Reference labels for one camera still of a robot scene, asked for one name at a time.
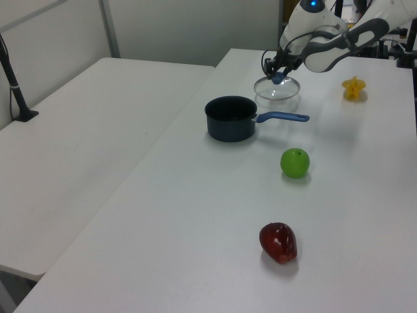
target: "white wall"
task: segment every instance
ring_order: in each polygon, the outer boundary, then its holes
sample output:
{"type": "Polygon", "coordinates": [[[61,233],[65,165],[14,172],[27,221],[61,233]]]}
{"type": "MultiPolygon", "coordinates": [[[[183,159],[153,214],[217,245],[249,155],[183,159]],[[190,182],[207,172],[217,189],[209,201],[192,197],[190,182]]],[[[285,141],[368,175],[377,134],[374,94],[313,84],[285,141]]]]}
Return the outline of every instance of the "white wall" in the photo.
{"type": "MultiPolygon", "coordinates": [[[[2,36],[30,108],[97,60],[110,56],[98,0],[67,0],[2,36]]],[[[0,129],[10,122],[8,81],[0,67],[0,129]]]]}
{"type": "Polygon", "coordinates": [[[216,66],[230,48],[278,45],[281,0],[106,1],[123,58],[216,66]]]}

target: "saucepan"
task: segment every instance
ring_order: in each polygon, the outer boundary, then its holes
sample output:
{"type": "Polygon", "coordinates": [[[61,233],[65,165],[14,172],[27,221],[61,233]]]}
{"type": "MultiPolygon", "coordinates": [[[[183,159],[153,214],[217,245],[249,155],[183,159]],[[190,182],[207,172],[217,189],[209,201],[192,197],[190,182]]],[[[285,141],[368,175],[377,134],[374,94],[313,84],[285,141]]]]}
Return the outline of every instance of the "saucepan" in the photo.
{"type": "Polygon", "coordinates": [[[256,114],[254,101],[240,96],[211,100],[205,107],[208,133],[221,142],[240,142],[255,134],[255,124],[268,119],[306,122],[309,116],[285,112],[256,114]]]}

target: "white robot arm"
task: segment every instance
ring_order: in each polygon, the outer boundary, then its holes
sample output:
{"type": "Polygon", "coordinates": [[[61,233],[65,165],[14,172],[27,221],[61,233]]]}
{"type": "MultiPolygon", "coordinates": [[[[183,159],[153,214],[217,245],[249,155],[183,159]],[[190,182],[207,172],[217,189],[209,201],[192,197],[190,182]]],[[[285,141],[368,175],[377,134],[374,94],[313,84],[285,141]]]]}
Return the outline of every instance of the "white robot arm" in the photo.
{"type": "Polygon", "coordinates": [[[313,72],[326,72],[349,55],[371,46],[391,30],[417,18],[417,0],[373,0],[360,21],[348,29],[324,0],[301,0],[280,39],[274,60],[264,72],[274,83],[302,63],[313,72]]]}

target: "yellow star fruit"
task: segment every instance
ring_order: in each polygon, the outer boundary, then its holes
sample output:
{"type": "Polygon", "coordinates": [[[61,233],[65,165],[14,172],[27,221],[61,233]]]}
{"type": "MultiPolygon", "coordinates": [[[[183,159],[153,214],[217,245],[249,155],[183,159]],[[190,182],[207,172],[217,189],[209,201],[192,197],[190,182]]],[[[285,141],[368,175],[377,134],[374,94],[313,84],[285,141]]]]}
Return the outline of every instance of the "yellow star fruit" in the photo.
{"type": "Polygon", "coordinates": [[[345,80],[341,85],[346,88],[344,97],[347,100],[358,100],[360,91],[366,86],[365,82],[358,80],[356,76],[353,76],[351,80],[345,80]]]}

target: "pot handle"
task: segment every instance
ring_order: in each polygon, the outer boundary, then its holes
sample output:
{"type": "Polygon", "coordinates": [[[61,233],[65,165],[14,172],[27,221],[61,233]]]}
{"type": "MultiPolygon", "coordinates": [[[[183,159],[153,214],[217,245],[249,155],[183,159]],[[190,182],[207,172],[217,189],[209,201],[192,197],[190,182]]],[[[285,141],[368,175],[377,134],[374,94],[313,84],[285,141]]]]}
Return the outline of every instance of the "pot handle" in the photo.
{"type": "Polygon", "coordinates": [[[310,116],[285,112],[267,112],[259,114],[256,117],[256,123],[263,123],[268,119],[287,119],[289,121],[306,122],[310,119],[310,116]]]}

